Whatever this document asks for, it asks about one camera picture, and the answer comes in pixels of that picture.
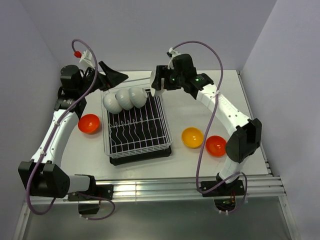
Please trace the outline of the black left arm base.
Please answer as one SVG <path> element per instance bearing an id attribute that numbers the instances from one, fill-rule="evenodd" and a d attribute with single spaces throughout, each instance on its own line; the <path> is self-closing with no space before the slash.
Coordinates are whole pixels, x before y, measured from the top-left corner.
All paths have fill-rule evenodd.
<path id="1" fill-rule="evenodd" d="M 69 202 L 78 202 L 78 213 L 81 217 L 90 220 L 102 220 L 110 217 L 116 209 L 116 206 L 112 201 L 113 193 L 113 184 L 97 185 L 93 191 L 88 190 L 80 193 L 70 193 L 68 194 L 67 200 Z M 111 204 L 110 213 L 106 216 L 93 217 L 93 215 L 96 215 L 99 210 L 102 209 L 102 201 Z"/>

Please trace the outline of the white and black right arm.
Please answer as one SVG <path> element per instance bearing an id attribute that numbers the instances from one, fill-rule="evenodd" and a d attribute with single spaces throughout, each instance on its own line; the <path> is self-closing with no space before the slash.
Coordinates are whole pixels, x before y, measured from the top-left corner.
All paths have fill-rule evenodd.
<path id="1" fill-rule="evenodd" d="M 189 54 L 172 54 L 168 65 L 158 65 L 150 74 L 152 96 L 164 91 L 183 89 L 207 107 L 222 123 L 229 134 L 225 146 L 227 158 L 217 177 L 217 191 L 229 194 L 234 181 L 251 155 L 261 146 L 262 123 L 240 112 L 205 73 L 197 73 Z"/>

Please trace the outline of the white ribbed ceramic bowl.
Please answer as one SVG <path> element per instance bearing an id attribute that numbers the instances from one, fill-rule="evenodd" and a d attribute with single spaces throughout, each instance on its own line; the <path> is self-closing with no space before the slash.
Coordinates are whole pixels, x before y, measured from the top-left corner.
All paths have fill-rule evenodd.
<path id="1" fill-rule="evenodd" d="M 134 104 L 132 103 L 130 99 L 130 94 L 128 89 L 120 89 L 116 92 L 115 95 L 119 105 L 124 109 L 124 110 L 131 110 L 134 107 Z"/>

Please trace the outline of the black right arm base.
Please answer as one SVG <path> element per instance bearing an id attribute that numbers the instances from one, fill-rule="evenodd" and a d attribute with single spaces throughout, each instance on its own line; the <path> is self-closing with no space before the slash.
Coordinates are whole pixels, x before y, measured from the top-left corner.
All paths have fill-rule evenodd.
<path id="1" fill-rule="evenodd" d="M 239 177 L 232 183 L 223 183 L 214 190 L 203 193 L 205 198 L 213 197 L 214 205 L 221 214 L 230 214 L 241 207 L 247 201 L 247 182 L 243 182 Z"/>

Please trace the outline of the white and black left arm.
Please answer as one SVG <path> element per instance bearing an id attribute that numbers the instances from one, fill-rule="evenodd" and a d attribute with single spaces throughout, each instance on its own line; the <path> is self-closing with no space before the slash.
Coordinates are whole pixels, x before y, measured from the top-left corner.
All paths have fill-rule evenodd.
<path id="1" fill-rule="evenodd" d="M 109 68 L 103 61 L 102 73 L 91 67 L 85 72 L 76 65 L 60 70 L 61 87 L 54 105 L 50 127 L 39 149 L 29 161 L 22 161 L 18 173 L 29 196 L 64 198 L 79 192 L 86 200 L 96 197 L 98 188 L 92 175 L 67 175 L 61 169 L 62 156 L 69 137 L 82 117 L 86 99 L 77 99 L 86 91 L 107 91 L 128 79 L 128 75 Z"/>

